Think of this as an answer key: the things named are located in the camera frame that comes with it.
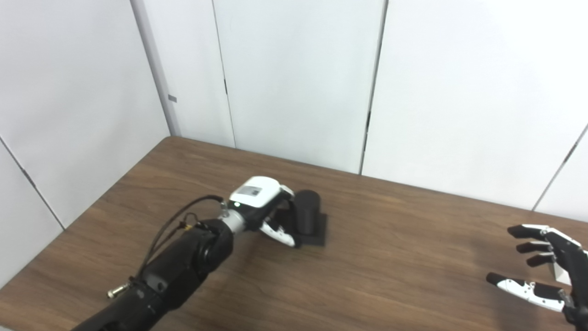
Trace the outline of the white and black left hand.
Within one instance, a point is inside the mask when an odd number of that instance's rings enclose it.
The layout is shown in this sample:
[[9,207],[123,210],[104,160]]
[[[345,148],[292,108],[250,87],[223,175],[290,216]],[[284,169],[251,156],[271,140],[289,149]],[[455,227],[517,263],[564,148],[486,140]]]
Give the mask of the white and black left hand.
[[294,197],[294,191],[277,180],[254,176],[231,193],[222,221],[233,235],[259,230],[277,242],[298,249],[302,246],[298,235],[287,232],[272,218],[283,203],[292,207]]

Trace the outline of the white and black right hand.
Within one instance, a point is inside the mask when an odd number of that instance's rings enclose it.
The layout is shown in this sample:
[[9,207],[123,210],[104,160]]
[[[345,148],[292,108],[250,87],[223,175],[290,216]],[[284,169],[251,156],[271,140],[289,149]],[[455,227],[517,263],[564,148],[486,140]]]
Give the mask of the white and black right hand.
[[588,260],[587,251],[569,235],[546,225],[520,224],[507,229],[508,234],[517,239],[531,241],[516,246],[523,253],[537,254],[528,258],[531,268],[552,264],[567,272],[571,281],[571,292],[565,289],[502,276],[490,272],[486,275],[489,284],[526,302],[561,312],[565,320],[574,325],[576,331],[588,328]]

